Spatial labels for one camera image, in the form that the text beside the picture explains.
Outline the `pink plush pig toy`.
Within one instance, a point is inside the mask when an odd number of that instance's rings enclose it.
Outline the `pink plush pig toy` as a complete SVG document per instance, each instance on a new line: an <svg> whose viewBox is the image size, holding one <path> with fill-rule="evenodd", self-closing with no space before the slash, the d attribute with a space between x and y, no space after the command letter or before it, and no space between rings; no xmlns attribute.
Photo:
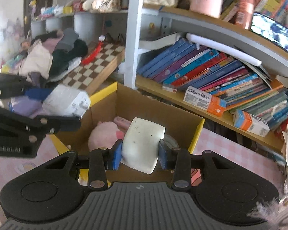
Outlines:
<svg viewBox="0 0 288 230"><path fill-rule="evenodd" d="M123 140L131 121L115 117L111 122L98 122L88 139L89 151L106 148L111 149L117 140Z"/></svg>

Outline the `large white power adapter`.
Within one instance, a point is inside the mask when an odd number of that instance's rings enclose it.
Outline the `large white power adapter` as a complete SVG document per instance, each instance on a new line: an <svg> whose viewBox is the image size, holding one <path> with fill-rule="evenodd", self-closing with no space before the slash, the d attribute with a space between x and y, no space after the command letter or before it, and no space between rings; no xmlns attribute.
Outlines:
<svg viewBox="0 0 288 230"><path fill-rule="evenodd" d="M87 92L59 84L43 101L42 108L49 115L82 118L90 104Z"/></svg>

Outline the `round metal tin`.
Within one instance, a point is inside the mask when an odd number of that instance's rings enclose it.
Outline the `round metal tin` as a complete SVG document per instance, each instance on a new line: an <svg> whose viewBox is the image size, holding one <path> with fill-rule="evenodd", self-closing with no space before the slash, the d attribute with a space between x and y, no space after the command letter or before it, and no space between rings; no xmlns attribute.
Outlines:
<svg viewBox="0 0 288 230"><path fill-rule="evenodd" d="M170 149L179 148L178 142L168 134L164 134L164 142Z"/></svg>

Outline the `white soap bar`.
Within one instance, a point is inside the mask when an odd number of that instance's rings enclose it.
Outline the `white soap bar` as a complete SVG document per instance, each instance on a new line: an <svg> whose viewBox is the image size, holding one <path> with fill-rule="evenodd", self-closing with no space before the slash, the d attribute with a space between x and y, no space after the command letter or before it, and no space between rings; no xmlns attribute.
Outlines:
<svg viewBox="0 0 288 230"><path fill-rule="evenodd" d="M135 117L123 139L121 163L129 168L152 174L158 162L158 143L166 128Z"/></svg>

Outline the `pink checkered table mat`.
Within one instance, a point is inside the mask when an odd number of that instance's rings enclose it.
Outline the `pink checkered table mat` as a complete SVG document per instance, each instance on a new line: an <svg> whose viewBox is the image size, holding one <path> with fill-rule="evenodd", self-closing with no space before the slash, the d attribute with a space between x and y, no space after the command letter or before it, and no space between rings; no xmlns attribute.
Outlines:
<svg viewBox="0 0 288 230"><path fill-rule="evenodd" d="M212 131L203 129L195 146L194 154L211 150L270 181L280 193L284 188L284 176L275 161L246 147L230 141ZM36 158L0 157L0 191L3 186L27 171L68 151L68 148L54 135L42 142ZM0 222L6 217L0 206Z"/></svg>

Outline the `pile of clothes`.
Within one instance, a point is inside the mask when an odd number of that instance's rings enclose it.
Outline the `pile of clothes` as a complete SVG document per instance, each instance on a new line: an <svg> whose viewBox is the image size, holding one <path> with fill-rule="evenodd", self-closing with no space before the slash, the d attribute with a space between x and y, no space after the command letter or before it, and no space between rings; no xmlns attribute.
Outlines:
<svg viewBox="0 0 288 230"><path fill-rule="evenodd" d="M88 53L86 43L73 29L52 31L21 43L20 52L4 62L0 73L25 77L39 88L55 89ZM49 115L42 108L43 101L27 96L4 99L0 105L16 114L35 117Z"/></svg>

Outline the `yellow cardboard box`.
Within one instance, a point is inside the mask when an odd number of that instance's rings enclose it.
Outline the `yellow cardboard box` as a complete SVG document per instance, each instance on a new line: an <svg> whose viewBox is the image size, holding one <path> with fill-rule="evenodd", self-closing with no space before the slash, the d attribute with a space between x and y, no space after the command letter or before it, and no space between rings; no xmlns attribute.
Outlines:
<svg viewBox="0 0 288 230"><path fill-rule="evenodd" d="M109 183L170 183L172 171L163 170L157 162L159 140L170 136L179 148L193 152L205 122L200 116L118 83L90 100L78 131L60 132L50 139L59 154L67 152L70 145L79 155L87 155L96 147L110 147L115 136L124 136L119 169L106 172Z"/></svg>

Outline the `wooden chess board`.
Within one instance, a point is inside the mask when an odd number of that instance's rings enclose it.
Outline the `wooden chess board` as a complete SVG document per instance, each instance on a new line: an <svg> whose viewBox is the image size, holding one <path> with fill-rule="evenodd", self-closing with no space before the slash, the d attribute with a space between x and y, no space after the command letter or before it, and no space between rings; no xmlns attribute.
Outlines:
<svg viewBox="0 0 288 230"><path fill-rule="evenodd" d="M84 90L91 96L121 64L124 57L124 46L105 43L89 64L78 66L62 80L62 84Z"/></svg>

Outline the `orange white toothpaste box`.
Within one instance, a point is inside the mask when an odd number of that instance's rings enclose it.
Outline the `orange white toothpaste box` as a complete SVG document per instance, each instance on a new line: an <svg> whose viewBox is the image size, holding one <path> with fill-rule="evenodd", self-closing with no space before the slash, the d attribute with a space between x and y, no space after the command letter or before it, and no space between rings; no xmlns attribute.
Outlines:
<svg viewBox="0 0 288 230"><path fill-rule="evenodd" d="M183 101L217 117L226 110L226 101L192 86L187 88Z"/></svg>

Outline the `red tassel ornament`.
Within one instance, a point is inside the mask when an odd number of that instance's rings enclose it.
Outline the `red tassel ornament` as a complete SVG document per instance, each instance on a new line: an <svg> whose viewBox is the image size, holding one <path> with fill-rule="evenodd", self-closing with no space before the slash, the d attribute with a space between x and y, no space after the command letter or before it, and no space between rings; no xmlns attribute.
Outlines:
<svg viewBox="0 0 288 230"><path fill-rule="evenodd" d="M91 63L94 60L94 58L98 55L98 53L100 53L105 39L106 39L105 35L99 36L97 47L87 57L82 58L82 61L81 61L82 66L85 66Z"/></svg>

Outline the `row of leaning books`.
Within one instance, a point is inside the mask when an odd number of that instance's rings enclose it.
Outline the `row of leaning books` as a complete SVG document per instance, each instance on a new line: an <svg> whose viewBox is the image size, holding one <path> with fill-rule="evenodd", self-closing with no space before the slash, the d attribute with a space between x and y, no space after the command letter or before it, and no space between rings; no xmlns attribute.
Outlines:
<svg viewBox="0 0 288 230"><path fill-rule="evenodd" d="M288 84L217 49L179 39L139 69L139 74L169 91L186 92L189 86L226 101L226 110L248 112L264 119L270 130L288 127Z"/></svg>

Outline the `phone on shelf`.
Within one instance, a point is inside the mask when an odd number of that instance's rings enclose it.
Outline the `phone on shelf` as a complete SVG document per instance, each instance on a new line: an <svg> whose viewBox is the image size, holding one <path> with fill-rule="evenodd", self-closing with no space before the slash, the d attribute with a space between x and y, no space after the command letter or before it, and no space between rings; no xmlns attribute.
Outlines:
<svg viewBox="0 0 288 230"><path fill-rule="evenodd" d="M287 27L259 12L254 12L250 30L288 53Z"/></svg>

